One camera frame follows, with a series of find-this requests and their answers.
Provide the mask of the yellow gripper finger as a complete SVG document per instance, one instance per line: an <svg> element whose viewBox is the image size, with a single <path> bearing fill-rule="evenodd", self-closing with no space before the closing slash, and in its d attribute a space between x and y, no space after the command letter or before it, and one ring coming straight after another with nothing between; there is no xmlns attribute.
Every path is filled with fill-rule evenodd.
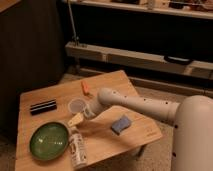
<svg viewBox="0 0 213 171"><path fill-rule="evenodd" d="M81 123L84 120L84 116L82 113L77 113L75 116L73 116L69 121L68 121L68 126L73 127L79 123Z"/></svg>

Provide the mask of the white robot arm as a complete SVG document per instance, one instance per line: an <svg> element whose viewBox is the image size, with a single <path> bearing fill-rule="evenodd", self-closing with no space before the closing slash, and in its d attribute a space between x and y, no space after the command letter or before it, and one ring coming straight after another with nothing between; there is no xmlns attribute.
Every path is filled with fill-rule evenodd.
<svg viewBox="0 0 213 171"><path fill-rule="evenodd" d="M122 106L174 127L171 171L213 171L213 98L193 95L177 103L101 88L68 125L94 119L112 106Z"/></svg>

